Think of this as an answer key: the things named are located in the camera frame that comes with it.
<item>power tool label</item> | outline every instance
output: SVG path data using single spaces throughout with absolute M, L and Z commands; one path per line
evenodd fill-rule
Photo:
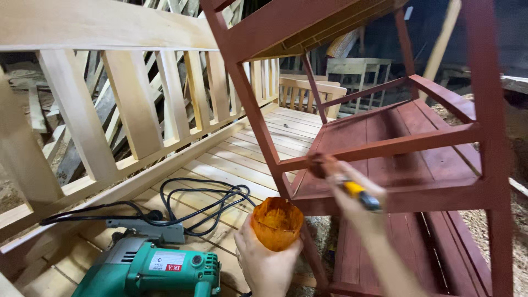
M 155 252 L 150 262 L 149 270 L 181 271 L 185 253 Z

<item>orange cup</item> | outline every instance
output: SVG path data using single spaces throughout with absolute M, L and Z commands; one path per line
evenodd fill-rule
M 303 221 L 303 213 L 288 200 L 268 197 L 253 210 L 251 228 L 265 247 L 280 252 L 299 238 Z

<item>green power tool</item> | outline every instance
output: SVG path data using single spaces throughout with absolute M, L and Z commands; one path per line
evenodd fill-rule
M 161 248 L 165 243 L 184 242 L 181 223 L 166 227 L 143 220 L 106 223 L 109 228 L 127 230 L 112 235 L 112 244 L 88 270 L 72 297 L 220 294 L 221 264 L 215 253 Z

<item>wooden bench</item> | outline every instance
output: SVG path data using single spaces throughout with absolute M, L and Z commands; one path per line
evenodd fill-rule
M 385 79 L 382 83 L 389 80 L 389 73 L 391 71 L 392 60 L 389 59 L 374 59 L 374 58 L 341 58 L 341 59 L 329 59 L 326 68 L 327 74 L 339 74 L 340 83 L 342 87 L 349 89 L 351 92 L 354 90 L 362 91 L 375 87 L 378 84 L 378 76 L 380 74 L 381 65 L 384 65 Z M 374 81 L 372 83 L 365 82 L 365 76 L 369 72 L 374 72 Z M 360 82 L 352 82 L 344 84 L 343 79 L 345 75 L 359 75 Z M 379 99 L 374 98 L 374 93 L 370 95 L 368 104 L 361 104 L 361 98 L 358 98 L 353 104 L 352 102 L 347 103 L 347 108 L 343 109 L 345 114 L 357 114 L 371 109 L 376 109 L 383 106 L 383 98 L 385 97 L 385 90 L 381 91 L 381 97 Z
M 27 228 L 64 209 L 129 200 L 179 168 L 182 156 L 198 154 L 192 146 L 184 149 L 191 143 L 208 136 L 204 147 L 215 145 L 248 124 L 241 119 L 246 112 L 225 73 L 206 19 L 107 0 L 10 2 L 2 6 L 0 15 L 0 24 L 10 28 L 0 32 L 0 51 L 36 53 L 87 172 L 87 176 L 59 186 L 6 77 L 0 73 L 0 163 L 25 202 L 0 214 L 0 241 L 7 240 L 0 248 L 0 270 L 8 278 L 42 256 L 68 248 L 61 246 L 61 239 L 74 235 L 83 224 L 68 222 L 25 231 Z M 75 50 L 77 56 L 86 50 L 100 51 L 130 157 L 114 160 Z M 153 52 L 152 63 L 159 69 L 155 79 L 161 83 L 156 89 L 149 85 L 144 59 L 147 51 Z M 202 65 L 200 52 L 205 53 L 206 65 Z M 193 128 L 187 120 L 180 83 L 180 58 L 188 76 L 196 121 Z M 254 95 L 261 107 L 269 108 L 268 104 L 278 98 L 277 64 L 278 59 L 248 64 L 247 75 L 253 76 Z M 208 73 L 210 101 L 203 71 Z M 159 87 L 166 109 L 164 137 L 154 98 Z M 222 129 L 233 121 L 236 124 Z M 150 168 L 119 184 L 144 167 Z
M 338 160 L 351 162 L 374 181 L 389 188 L 384 210 L 390 217 L 389 222 L 395 223 L 395 228 L 390 228 L 392 241 L 403 261 L 415 271 L 430 294 L 490 296 L 493 290 L 493 296 L 512 296 L 510 171 L 505 161 L 508 145 L 504 137 L 504 107 L 492 3 L 482 5 L 477 0 L 464 1 L 469 43 L 467 56 L 475 94 L 473 105 L 416 75 L 404 20 L 405 0 L 273 0 L 227 31 L 218 16 L 220 10 L 231 2 L 213 0 L 202 2 L 202 7 L 234 86 L 240 94 L 244 92 L 246 95 L 240 99 L 281 197 L 290 199 L 306 215 L 338 214 L 325 183 L 306 172 L 309 167 L 307 156 L 288 160 L 279 158 L 260 110 L 251 93 L 247 92 L 247 80 L 238 67 L 245 61 L 299 55 L 306 66 L 322 121 L 309 152 L 331 154 Z M 394 15 L 406 76 L 323 103 L 316 92 L 317 82 L 306 53 L 389 13 Z M 290 16 L 293 14 L 302 17 L 292 20 Z M 408 87 L 411 97 L 331 122 L 326 117 L 325 108 L 348 101 L 357 102 L 358 98 L 397 86 Z M 416 100 L 418 90 L 441 103 L 464 124 L 447 126 L 429 107 Z M 480 153 L 467 145 L 472 142 L 479 142 Z M 285 173 L 293 170 L 299 171 L 290 185 Z M 491 273 L 456 213 L 456 210 L 470 209 L 487 211 Z M 422 219 L 420 215 L 412 214 L 415 212 L 423 214 Z M 431 222 L 427 223 L 427 230 L 420 229 L 424 222 Z M 410 230 L 407 224 L 413 225 L 413 229 Z M 336 263 L 336 278 L 330 281 L 309 230 L 301 230 L 304 255 L 317 279 L 317 287 L 324 296 L 330 293 L 381 295 L 368 259 L 362 256 L 365 253 L 357 251 L 360 249 L 359 240 L 346 226 L 341 231 L 337 251 L 337 261 L 341 263 Z M 435 253 L 425 256 L 431 247 Z M 438 262 L 436 255 L 442 259 L 435 266 L 435 261 Z M 435 274 L 439 271 L 438 266 L 442 276 Z M 359 273 L 359 283 L 354 273 Z M 449 283 L 439 284 L 443 279 Z
M 279 85 L 281 94 L 279 96 L 280 106 L 310 114 L 318 114 L 317 106 L 314 104 L 314 94 L 308 81 L 281 77 Z M 318 82 L 317 89 L 323 102 L 336 100 L 346 95 L 346 89 L 341 88 L 338 82 Z M 325 109 L 326 115 L 329 118 L 336 118 L 340 106 L 338 104 Z

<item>electric cable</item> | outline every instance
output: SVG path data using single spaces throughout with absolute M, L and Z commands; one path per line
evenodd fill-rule
M 218 184 L 224 185 L 224 186 L 226 186 L 226 187 L 228 187 L 230 189 L 229 190 L 218 190 L 218 189 L 209 189 L 209 188 L 199 188 L 199 189 L 181 188 L 181 189 L 172 190 L 167 195 L 167 197 L 165 198 L 165 194 L 163 193 L 164 187 L 170 182 L 179 181 L 179 180 L 203 182 L 203 183 L 218 183 Z M 192 214 L 189 214 L 187 216 L 184 216 L 184 217 L 178 219 L 178 218 L 176 218 L 176 215 L 174 215 L 174 213 L 173 213 L 173 211 L 171 209 L 171 204 L 170 204 L 171 203 L 171 196 L 173 194 L 175 194 L 175 193 L 178 193 L 178 192 L 212 192 L 212 193 L 222 193 L 222 194 L 224 194 L 224 196 L 220 200 L 216 201 L 215 203 L 212 203 L 212 204 L 210 204 L 210 205 L 208 205 L 208 206 L 206 206 L 206 207 L 204 207 L 204 208 L 202 208 L 200 210 L 197 210 L 197 211 L 193 212 Z M 160 222 L 160 220 L 162 218 L 156 219 L 156 217 L 160 217 L 161 212 L 159 210 L 153 210 L 153 211 L 149 212 L 148 214 L 144 214 L 141 211 L 139 205 L 134 203 L 134 202 L 132 202 L 132 201 L 117 201 L 117 202 L 113 202 L 113 203 L 101 204 L 101 205 L 98 205 L 98 206 L 86 207 L 86 208 L 82 208 L 82 209 L 78 209 L 78 210 L 65 211 L 65 212 L 62 212 L 60 214 L 56 214 L 56 215 L 53 215 L 53 216 L 51 216 L 49 218 L 43 219 L 40 222 L 40 225 L 41 226 L 46 226 L 46 225 L 49 225 L 49 224 L 54 224 L 54 223 L 57 223 L 57 222 L 64 222 L 64 221 L 109 220 L 109 219 L 135 220 L 135 219 L 141 219 L 141 220 L 147 222 L 148 224 L 150 224 L 152 226 L 165 227 L 165 226 L 171 226 L 171 225 L 179 224 L 179 223 L 181 223 L 181 222 L 183 222 L 185 220 L 188 220 L 188 219 L 190 219 L 192 217 L 195 217 L 195 216 L 203 213 L 204 211 L 207 211 L 207 210 L 209 210 L 209 209 L 211 209 L 211 208 L 213 208 L 215 206 L 219 206 L 217 211 L 215 211 L 214 213 L 206 216 L 203 220 L 199 221 L 198 223 L 194 224 L 193 226 L 191 226 L 189 228 L 184 228 L 184 234 L 186 234 L 186 235 L 189 235 L 189 236 L 204 236 L 204 235 L 207 235 L 208 233 L 210 233 L 212 230 L 214 230 L 216 228 L 216 226 L 218 225 L 218 222 L 220 221 L 220 216 L 222 215 L 222 213 L 226 209 L 228 209 L 230 207 L 233 207 L 234 205 L 236 205 L 238 203 L 241 203 L 244 200 L 247 200 L 253 206 L 257 206 L 253 201 L 251 201 L 251 199 L 249 198 L 249 194 L 250 194 L 249 188 L 246 185 L 243 185 L 243 184 L 231 185 L 231 184 L 223 182 L 223 181 L 202 180 L 202 179 L 193 179 L 193 178 L 173 178 L 173 179 L 168 179 L 165 182 L 163 182 L 161 187 L 159 188 L 159 196 L 161 197 L 163 205 L 165 206 L 165 208 L 167 210 L 168 221 Z M 240 195 L 242 198 L 225 205 L 226 201 L 229 198 L 234 197 L 236 195 Z M 93 211 L 93 210 L 98 210 L 98 209 L 108 208 L 108 207 L 113 207 L 113 206 L 116 206 L 116 205 L 128 205 L 128 206 L 132 207 L 137 212 L 137 215 L 135 215 L 135 216 L 117 216 L 117 215 L 116 216 L 72 216 L 72 215 L 75 215 L 75 214 L 80 214 L 82 212 Z M 200 232 L 200 233 L 195 233 L 195 232 L 192 231 L 193 229 L 201 226 L 202 224 L 204 224 L 205 222 L 207 222 L 208 220 L 210 220 L 212 218 L 214 218 L 214 224 L 208 230 L 206 230 L 204 232 Z

